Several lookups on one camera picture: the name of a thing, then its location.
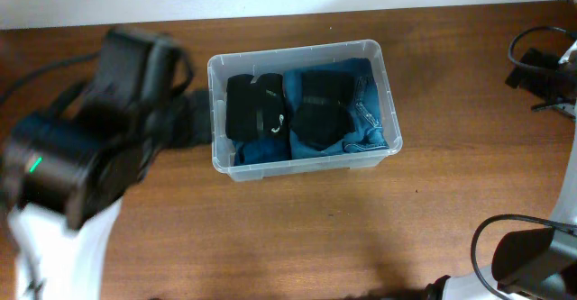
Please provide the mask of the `large black garment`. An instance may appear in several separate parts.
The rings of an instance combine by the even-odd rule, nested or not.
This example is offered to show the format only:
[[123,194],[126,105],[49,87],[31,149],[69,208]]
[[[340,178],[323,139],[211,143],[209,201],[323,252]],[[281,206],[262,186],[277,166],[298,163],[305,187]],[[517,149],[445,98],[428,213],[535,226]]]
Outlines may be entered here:
[[278,138],[287,133],[288,114],[283,77],[265,73],[258,77],[241,74],[227,80],[226,136],[249,142]]

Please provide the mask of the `dark blue taped knit garment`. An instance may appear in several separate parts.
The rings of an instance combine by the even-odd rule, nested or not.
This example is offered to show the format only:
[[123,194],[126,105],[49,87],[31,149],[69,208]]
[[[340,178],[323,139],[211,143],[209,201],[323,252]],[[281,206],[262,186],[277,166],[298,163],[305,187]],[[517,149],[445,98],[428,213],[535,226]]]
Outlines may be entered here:
[[254,165],[291,159],[289,143],[275,138],[257,141],[235,141],[234,165]]

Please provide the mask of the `medium blue jeans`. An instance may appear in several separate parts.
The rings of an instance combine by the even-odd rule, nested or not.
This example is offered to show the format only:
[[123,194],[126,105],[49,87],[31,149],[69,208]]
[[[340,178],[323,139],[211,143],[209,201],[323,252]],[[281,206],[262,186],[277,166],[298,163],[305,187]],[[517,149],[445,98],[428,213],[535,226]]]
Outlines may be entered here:
[[[353,101],[348,111],[353,118],[355,131],[346,134],[336,144],[325,150],[315,150],[298,140],[290,125],[302,99],[301,74],[309,70],[346,72],[354,77]],[[374,150],[386,150],[389,145],[384,138],[380,118],[379,93],[368,59],[345,59],[342,61],[295,68],[284,73],[283,88],[287,102],[289,120],[289,143],[294,159],[335,156]]]

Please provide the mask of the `small black garment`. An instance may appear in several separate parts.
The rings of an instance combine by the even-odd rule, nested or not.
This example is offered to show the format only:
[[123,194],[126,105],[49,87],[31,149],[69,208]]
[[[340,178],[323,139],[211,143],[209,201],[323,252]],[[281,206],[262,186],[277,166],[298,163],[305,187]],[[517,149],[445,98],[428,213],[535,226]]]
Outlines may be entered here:
[[301,74],[302,99],[290,125],[298,140],[325,150],[355,131],[348,107],[354,77],[346,72],[309,70]]

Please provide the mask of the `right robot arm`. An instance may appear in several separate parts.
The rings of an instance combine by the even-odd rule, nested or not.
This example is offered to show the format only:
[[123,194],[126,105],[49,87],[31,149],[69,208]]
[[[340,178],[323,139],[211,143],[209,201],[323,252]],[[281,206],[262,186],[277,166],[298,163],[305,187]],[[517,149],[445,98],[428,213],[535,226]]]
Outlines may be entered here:
[[[470,258],[473,273],[461,277],[444,276],[429,284],[421,299],[576,299],[576,39],[554,67],[543,63],[526,64],[513,56],[522,35],[509,45],[508,58],[526,75],[544,77],[544,91],[539,95],[544,104],[532,106],[533,111],[557,107],[575,118],[572,152],[564,175],[563,186],[551,220],[521,214],[499,214],[483,221],[472,236]],[[546,228],[510,232],[499,242],[492,263],[480,269],[477,242],[481,232],[498,221],[521,221]]]

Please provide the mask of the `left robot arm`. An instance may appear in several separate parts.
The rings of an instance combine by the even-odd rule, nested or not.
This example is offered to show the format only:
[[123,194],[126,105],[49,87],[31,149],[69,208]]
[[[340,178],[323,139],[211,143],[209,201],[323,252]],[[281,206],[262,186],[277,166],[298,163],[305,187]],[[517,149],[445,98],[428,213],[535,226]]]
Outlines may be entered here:
[[95,75],[19,121],[1,156],[19,299],[97,299],[125,192],[163,150],[212,140],[209,94],[172,38],[113,28]]

